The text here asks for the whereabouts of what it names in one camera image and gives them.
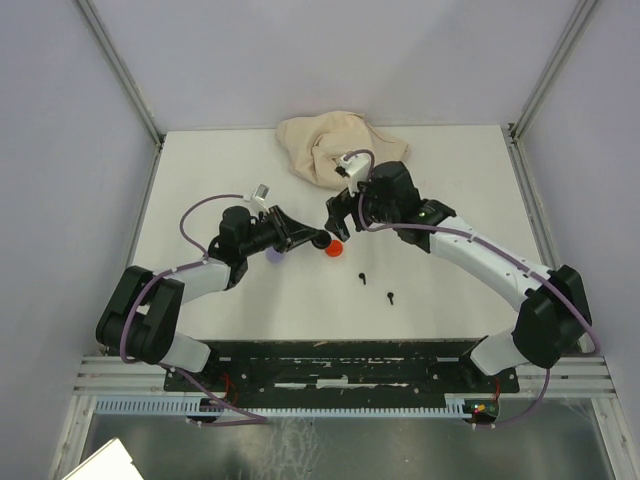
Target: black mounting plate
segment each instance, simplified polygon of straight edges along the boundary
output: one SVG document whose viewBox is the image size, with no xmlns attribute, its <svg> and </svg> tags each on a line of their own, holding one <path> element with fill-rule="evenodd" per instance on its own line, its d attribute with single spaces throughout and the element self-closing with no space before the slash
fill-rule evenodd
<svg viewBox="0 0 640 480">
<path fill-rule="evenodd" d="M 465 380 L 457 359 L 476 343 L 469 340 L 204 343 L 218 361 L 194 377 L 220 392 L 226 373 L 241 408 L 439 408 L 445 393 L 496 390 L 496 377 L 481 376 L 473 387 Z M 502 393 L 520 391 L 515 369 L 497 378 Z M 164 389 L 197 391 L 178 374 L 167 374 Z"/>
</svg>

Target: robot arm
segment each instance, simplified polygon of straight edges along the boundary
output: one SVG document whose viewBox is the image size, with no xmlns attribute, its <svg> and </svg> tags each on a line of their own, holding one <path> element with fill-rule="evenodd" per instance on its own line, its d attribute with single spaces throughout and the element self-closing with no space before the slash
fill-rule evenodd
<svg viewBox="0 0 640 480">
<path fill-rule="evenodd" d="M 582 279 L 575 270 L 564 265 L 554 271 L 497 247 L 450 207 L 420 198 L 401 162 L 384 163 L 372 170 L 369 165 L 366 152 L 353 152 L 341 160 L 336 171 L 347 179 L 347 188 L 327 201 L 327 230 L 347 241 L 344 219 L 348 215 L 357 231 L 374 223 L 391 224 L 401 240 L 460 266 L 518 312 L 514 328 L 484 337 L 463 360 L 484 375 L 495 375 L 527 362 L 550 368 L 575 346 L 584 328 L 552 292 L 532 278 L 537 274 L 548 280 L 591 324 Z"/>
<path fill-rule="evenodd" d="M 202 259 L 202 266 L 174 269 L 174 273 L 157 281 L 142 299 L 142 305 L 148 307 L 146 312 L 138 311 L 133 317 L 127 335 L 128 355 L 149 364 L 201 371 L 211 352 L 204 343 L 176 333 L 181 305 L 233 288 L 247 272 L 247 258 L 269 247 L 284 253 L 307 242 L 319 249 L 331 242 L 329 233 L 288 217 L 277 205 L 260 210 L 255 217 L 242 206 L 227 208 L 219 235 L 211 241 L 209 257 Z M 96 328 L 98 342 L 119 349 L 127 316 L 153 278 L 153 272 L 138 266 L 124 271 Z"/>
</svg>

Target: gray wall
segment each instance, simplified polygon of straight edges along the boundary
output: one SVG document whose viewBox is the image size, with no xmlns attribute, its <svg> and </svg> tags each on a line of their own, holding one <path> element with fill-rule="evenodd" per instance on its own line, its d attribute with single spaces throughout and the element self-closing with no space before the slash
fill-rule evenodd
<svg viewBox="0 0 640 480">
<path fill-rule="evenodd" d="M 640 445 L 640 2 L 602 2 L 525 138 L 561 259 L 583 274 Z"/>
<path fill-rule="evenodd" d="M 577 0 L 95 0 L 163 131 L 513 122 Z"/>
<path fill-rule="evenodd" d="M 70 0 L 0 14 L 0 476 L 46 478 L 153 145 Z"/>
</svg>

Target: white table surface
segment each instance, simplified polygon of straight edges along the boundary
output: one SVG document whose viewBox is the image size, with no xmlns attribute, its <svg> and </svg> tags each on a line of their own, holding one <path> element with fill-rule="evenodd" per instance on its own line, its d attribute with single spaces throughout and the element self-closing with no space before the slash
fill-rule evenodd
<svg viewBox="0 0 640 480">
<path fill-rule="evenodd" d="M 423 198 L 436 198 L 502 246 L 539 261 L 533 234 L 498 126 L 391 127 L 410 144 L 406 160 Z M 322 228 L 336 192 L 288 171 L 273 130 L 170 132 L 144 217 L 134 264 L 153 270 L 194 261 L 178 231 L 183 212 L 219 193 L 271 187 L 268 205 Z M 224 208 L 195 211 L 187 231 L 205 246 Z M 277 265 L 250 257 L 242 282 L 183 306 L 178 331 L 198 339 L 472 338 L 513 325 L 516 313 L 495 292 L 392 231 L 355 233 L 341 257 L 304 245 Z M 367 285 L 358 274 L 364 272 Z M 395 294 L 391 306 L 387 292 Z"/>
</svg>

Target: beige cloth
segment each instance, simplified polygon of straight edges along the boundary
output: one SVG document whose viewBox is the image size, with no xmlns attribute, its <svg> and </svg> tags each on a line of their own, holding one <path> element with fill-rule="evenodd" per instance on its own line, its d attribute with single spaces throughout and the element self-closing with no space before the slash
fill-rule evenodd
<svg viewBox="0 0 640 480">
<path fill-rule="evenodd" d="M 351 112 L 329 112 L 280 122 L 276 138 L 289 151 L 291 171 L 321 187 L 342 190 L 346 180 L 335 172 L 338 159 L 367 148 L 376 164 L 402 160 L 409 145 L 381 132 Z"/>
</svg>

